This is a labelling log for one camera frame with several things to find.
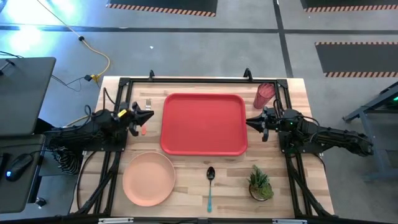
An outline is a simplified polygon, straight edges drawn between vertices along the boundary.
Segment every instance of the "pink plate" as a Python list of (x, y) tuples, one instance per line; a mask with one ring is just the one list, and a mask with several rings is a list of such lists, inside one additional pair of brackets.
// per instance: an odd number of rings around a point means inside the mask
[(163, 202), (173, 191), (174, 183), (173, 164), (157, 152), (139, 154), (123, 174), (123, 190), (127, 198), (145, 207)]

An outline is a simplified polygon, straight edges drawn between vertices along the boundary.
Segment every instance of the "plant pot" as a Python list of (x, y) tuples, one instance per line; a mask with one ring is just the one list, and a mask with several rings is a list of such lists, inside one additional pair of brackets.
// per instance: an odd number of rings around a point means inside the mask
[(257, 200), (259, 202), (265, 202), (266, 200), (268, 200), (268, 199), (263, 199), (259, 195), (257, 196), (255, 192), (252, 192), (251, 191), (251, 184), (249, 185), (249, 193), (250, 193), (250, 196), (252, 198), (254, 198), (255, 200)]

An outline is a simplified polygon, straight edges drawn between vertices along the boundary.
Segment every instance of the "black floor mat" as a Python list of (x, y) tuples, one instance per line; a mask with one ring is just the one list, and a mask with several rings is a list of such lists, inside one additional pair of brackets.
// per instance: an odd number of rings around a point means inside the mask
[(326, 77), (384, 78), (398, 75), (398, 42), (317, 42)]
[(337, 12), (398, 9), (396, 0), (301, 0), (306, 12)]
[(218, 0), (109, 0), (106, 7), (147, 12), (215, 17)]

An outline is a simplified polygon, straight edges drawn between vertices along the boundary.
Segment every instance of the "red cup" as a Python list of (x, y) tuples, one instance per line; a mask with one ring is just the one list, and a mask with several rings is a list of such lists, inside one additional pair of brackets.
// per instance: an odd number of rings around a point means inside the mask
[(275, 88), (272, 84), (263, 83), (257, 89), (256, 97), (253, 106), (256, 109), (262, 109), (268, 101), (275, 96)]

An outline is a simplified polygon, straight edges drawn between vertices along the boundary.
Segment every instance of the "red tray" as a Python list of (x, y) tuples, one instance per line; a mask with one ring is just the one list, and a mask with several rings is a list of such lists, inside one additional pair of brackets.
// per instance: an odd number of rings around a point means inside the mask
[(229, 94), (169, 95), (160, 145), (172, 155), (241, 155), (248, 148), (243, 99)]

